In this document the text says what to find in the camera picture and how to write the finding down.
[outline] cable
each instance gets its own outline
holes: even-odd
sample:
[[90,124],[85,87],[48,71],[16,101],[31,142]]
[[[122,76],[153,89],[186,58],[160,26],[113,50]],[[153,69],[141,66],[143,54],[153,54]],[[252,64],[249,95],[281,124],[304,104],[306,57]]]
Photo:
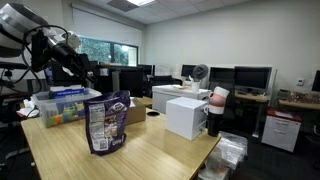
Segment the cable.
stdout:
[[6,87],[6,88],[11,89],[12,91],[15,91],[15,92],[18,92],[18,93],[21,93],[21,94],[29,94],[27,92],[19,91],[17,89],[13,89],[13,88],[10,88],[10,87]]
[[34,111],[34,110],[38,110],[38,108],[37,107],[34,107],[29,113],[28,113],[28,115],[26,116],[26,119],[28,119],[28,117],[29,117],[29,115],[32,113],[32,111]]
[[313,132],[314,132],[316,135],[320,136],[320,133],[318,133],[318,130],[317,130],[317,126],[316,126],[316,125],[313,125]]
[[29,51],[29,53],[31,54],[31,50],[30,48],[26,45],[27,41],[27,37],[28,35],[32,32],[32,31],[35,31],[36,29],[39,29],[39,28],[45,28],[45,27],[55,27],[55,28],[59,28],[59,29],[62,29],[65,33],[66,33],[66,44],[68,45],[68,39],[69,39],[69,34],[68,34],[68,31],[60,26],[56,26],[56,25],[42,25],[42,26],[38,26],[38,27],[35,27],[29,31],[27,31],[26,33],[24,33],[23,35],[23,44],[22,44],[22,47],[21,47],[21,54],[22,54],[22,60],[23,62],[25,63],[26,66],[28,66],[28,69],[31,71],[31,73],[34,75],[34,77],[36,78],[36,80],[38,81],[38,84],[39,84],[39,89],[38,91],[35,92],[35,94],[37,94],[38,92],[41,91],[42,89],[42,83],[39,79],[39,77],[37,76],[37,74],[32,70],[32,68],[30,67],[30,65],[28,64],[28,62],[26,61],[26,58],[25,58],[25,55],[24,55],[24,50],[25,48]]
[[36,91],[36,92],[34,93],[34,94],[37,94],[37,93],[40,92],[41,89],[42,89],[42,83],[41,83],[39,77],[37,76],[37,74],[32,70],[32,68],[29,66],[28,62],[26,61],[26,58],[25,58],[25,56],[24,56],[23,51],[24,51],[24,45],[23,45],[22,48],[21,48],[22,60],[23,60],[23,62],[25,63],[25,65],[28,66],[28,69],[30,69],[31,73],[33,74],[33,76],[34,76],[34,77],[37,79],[37,81],[38,81],[39,89],[38,89],[38,91]]
[[3,78],[3,74],[4,74],[5,71],[6,71],[6,69],[3,69],[2,73],[1,73],[1,77],[0,77],[1,80],[2,80],[2,78]]
[[28,68],[17,81],[13,82],[13,84],[20,82],[29,71],[30,71],[30,68]]

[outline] ceiling light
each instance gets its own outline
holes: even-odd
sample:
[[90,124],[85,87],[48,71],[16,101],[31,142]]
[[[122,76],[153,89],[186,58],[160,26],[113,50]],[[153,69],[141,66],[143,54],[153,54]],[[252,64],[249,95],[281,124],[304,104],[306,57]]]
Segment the ceiling light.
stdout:
[[127,0],[127,1],[129,1],[132,4],[135,4],[137,6],[148,5],[148,4],[156,2],[155,0]]

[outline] plastic storage bin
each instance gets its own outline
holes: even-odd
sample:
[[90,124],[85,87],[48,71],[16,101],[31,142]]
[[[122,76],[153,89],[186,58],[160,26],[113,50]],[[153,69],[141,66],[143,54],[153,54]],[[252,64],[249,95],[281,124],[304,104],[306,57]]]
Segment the plastic storage bin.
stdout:
[[49,128],[59,124],[76,121],[85,117],[83,101],[100,96],[101,93],[86,88],[84,95],[67,96],[49,99],[49,91],[32,95],[31,100],[40,110],[44,126]]

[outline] white box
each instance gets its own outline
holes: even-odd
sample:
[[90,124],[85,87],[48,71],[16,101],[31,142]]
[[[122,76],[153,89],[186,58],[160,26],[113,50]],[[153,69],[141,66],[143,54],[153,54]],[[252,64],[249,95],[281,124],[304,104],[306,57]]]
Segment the white box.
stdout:
[[193,140],[206,125],[203,112],[205,101],[180,97],[167,101],[166,129],[184,138]]

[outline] wall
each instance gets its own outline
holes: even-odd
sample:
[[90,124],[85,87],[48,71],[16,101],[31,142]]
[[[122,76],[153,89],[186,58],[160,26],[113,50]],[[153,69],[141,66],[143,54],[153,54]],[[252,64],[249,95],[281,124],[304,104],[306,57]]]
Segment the wall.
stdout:
[[272,65],[274,89],[310,91],[320,69],[320,1],[256,0],[147,26],[145,63]]

